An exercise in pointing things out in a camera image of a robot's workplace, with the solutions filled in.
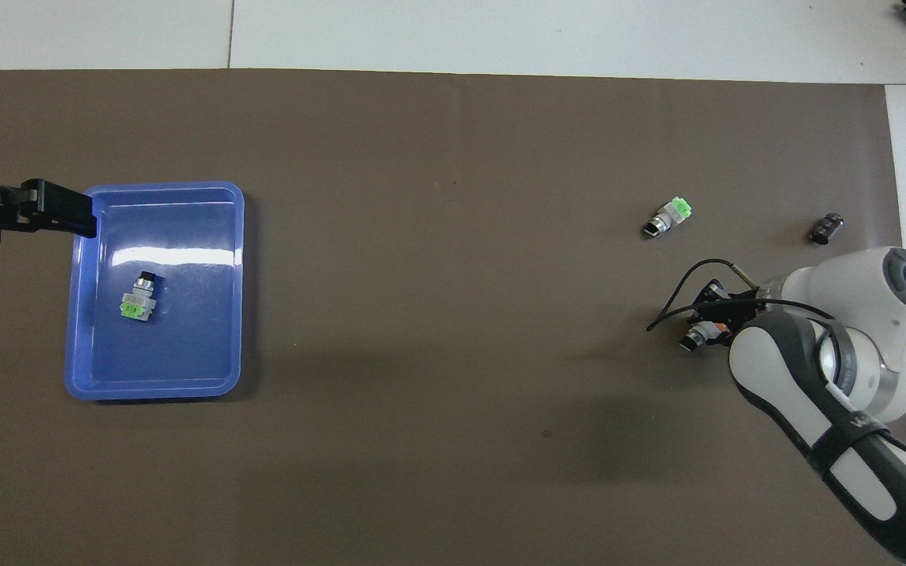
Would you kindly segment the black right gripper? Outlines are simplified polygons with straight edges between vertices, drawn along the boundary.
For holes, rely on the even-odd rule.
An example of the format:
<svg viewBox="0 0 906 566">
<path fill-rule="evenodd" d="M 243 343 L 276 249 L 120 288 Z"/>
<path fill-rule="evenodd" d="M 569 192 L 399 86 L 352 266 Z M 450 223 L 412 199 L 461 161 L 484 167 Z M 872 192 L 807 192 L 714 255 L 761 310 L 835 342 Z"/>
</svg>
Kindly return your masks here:
<svg viewBox="0 0 906 566">
<path fill-rule="evenodd" d="M 716 328 L 720 330 L 716 343 L 723 347 L 730 347 L 735 337 L 737 326 L 734 322 L 748 322 L 758 313 L 765 312 L 767 307 L 762 300 L 763 294 L 758 289 L 730 294 L 718 279 L 711 279 L 700 293 L 695 297 L 695 312 L 697 315 L 727 315 L 725 322 L 717 322 Z"/>
</svg>

